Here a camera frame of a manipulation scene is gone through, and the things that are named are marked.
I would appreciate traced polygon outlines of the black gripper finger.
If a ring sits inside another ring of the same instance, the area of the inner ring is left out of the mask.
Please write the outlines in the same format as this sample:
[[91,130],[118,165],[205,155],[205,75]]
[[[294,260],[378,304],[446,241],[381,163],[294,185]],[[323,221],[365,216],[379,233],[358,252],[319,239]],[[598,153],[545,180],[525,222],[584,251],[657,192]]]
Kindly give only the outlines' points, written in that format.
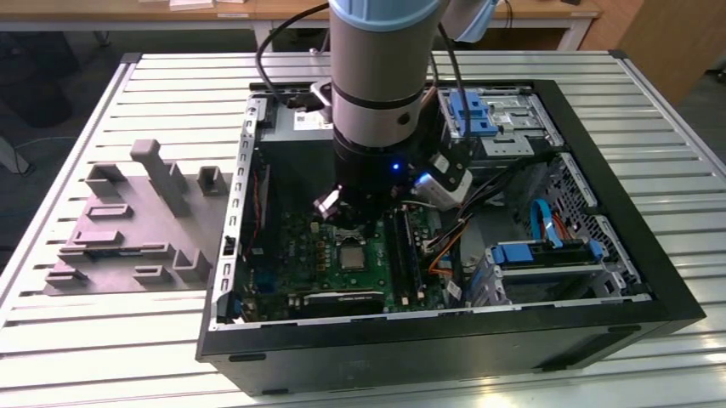
[[349,225],[347,204],[342,199],[341,190],[331,190],[314,201],[314,209],[326,224],[338,228]]

